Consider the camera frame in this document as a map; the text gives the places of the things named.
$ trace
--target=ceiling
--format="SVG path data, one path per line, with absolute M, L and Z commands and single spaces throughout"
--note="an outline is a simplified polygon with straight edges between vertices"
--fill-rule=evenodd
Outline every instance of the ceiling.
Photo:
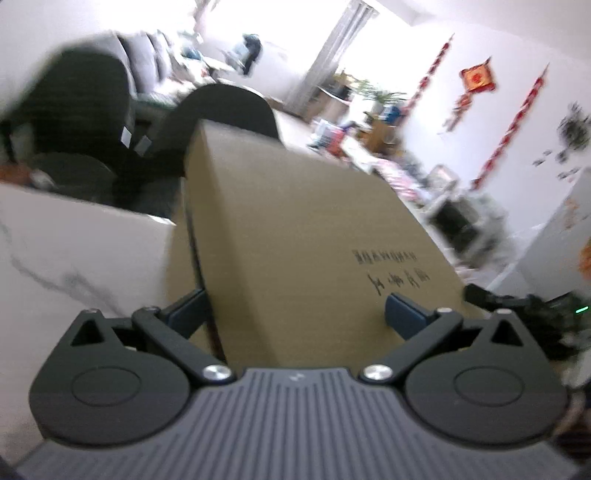
M 420 15 L 480 24 L 591 60 L 589 0 L 379 0 L 393 13 L 404 2 Z

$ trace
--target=red hanging ornament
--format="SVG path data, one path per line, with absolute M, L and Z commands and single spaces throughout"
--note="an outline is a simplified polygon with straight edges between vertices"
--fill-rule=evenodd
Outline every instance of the red hanging ornament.
M 491 58 L 489 57 L 484 63 L 460 72 L 460 77 L 462 78 L 466 92 L 458 98 L 456 106 L 452 110 L 452 116 L 443 124 L 446 131 L 453 131 L 464 116 L 464 113 L 466 113 L 472 106 L 472 95 L 474 93 L 493 91 L 496 89 L 491 68 L 489 67 L 490 62 Z
M 534 87 L 529 92 L 527 98 L 525 99 L 525 102 L 523 102 L 523 104 L 521 105 L 521 109 L 519 109 L 519 112 L 517 112 L 515 119 L 511 122 L 511 125 L 509 126 L 506 134 L 501 139 L 499 146 L 492 154 L 490 159 L 484 164 L 477 178 L 472 180 L 472 190 L 478 190 L 480 187 L 482 187 L 482 183 L 485 181 L 489 173 L 495 169 L 496 161 L 504 153 L 506 146 L 511 143 L 513 137 L 519 131 L 519 123 L 525 118 L 527 112 L 530 110 L 536 97 L 540 93 L 540 89 L 544 86 L 544 76 L 548 71 L 548 66 L 549 65 L 546 65 L 546 68 L 544 69 L 542 74 L 535 81 Z
M 427 71 L 427 74 L 419 82 L 417 91 L 412 96 L 412 98 L 408 101 L 408 104 L 406 105 L 406 107 L 404 107 L 404 109 L 402 109 L 404 117 L 402 117 L 402 120 L 400 120 L 400 125 L 402 125 L 406 121 L 406 119 L 410 115 L 410 112 L 412 112 L 414 107 L 416 106 L 418 100 L 423 96 L 423 92 L 429 86 L 429 83 L 431 83 L 431 77 L 433 76 L 433 74 L 435 74 L 437 67 L 439 67 L 439 64 L 441 63 L 441 60 L 443 59 L 445 53 L 449 50 L 449 47 L 451 46 L 452 39 L 453 39 L 453 35 L 451 37 L 449 37 L 449 40 L 441 48 L 439 54 L 437 55 L 437 58 L 435 59 L 435 61 L 433 62 L 433 64 L 429 68 L 429 70 Z

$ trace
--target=white marble surface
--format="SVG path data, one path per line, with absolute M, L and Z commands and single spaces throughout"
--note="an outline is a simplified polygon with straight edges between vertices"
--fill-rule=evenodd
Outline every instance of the white marble surface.
M 28 389 L 78 312 L 165 306 L 166 220 L 0 184 L 0 455 L 41 437 Z

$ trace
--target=black office chair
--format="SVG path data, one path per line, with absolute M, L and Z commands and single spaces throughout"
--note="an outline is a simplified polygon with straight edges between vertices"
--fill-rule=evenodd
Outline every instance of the black office chair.
M 136 147 L 137 158 L 117 180 L 120 205 L 170 218 L 184 176 L 184 157 L 200 120 L 256 132 L 280 142 L 273 110 L 254 90 L 215 83 L 198 88 Z
M 48 172 L 66 195 L 111 196 L 134 124 L 124 65 L 103 53 L 63 51 L 2 121 L 12 161 L 11 134 L 24 124 L 32 127 L 35 152 L 25 163 Z M 93 181 L 96 175 L 100 181 Z

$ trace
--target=chair backrest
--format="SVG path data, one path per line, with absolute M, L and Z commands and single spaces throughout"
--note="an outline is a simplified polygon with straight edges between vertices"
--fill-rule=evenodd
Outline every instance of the chair backrest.
M 104 53 L 66 50 L 48 67 L 10 115 L 30 123 L 37 152 L 86 154 L 110 167 L 130 132 L 131 98 L 124 65 Z
M 279 141 L 273 110 L 253 90 L 214 83 L 192 92 L 164 120 L 145 153 L 146 157 L 167 152 L 183 157 L 200 120 L 211 120 L 249 130 Z

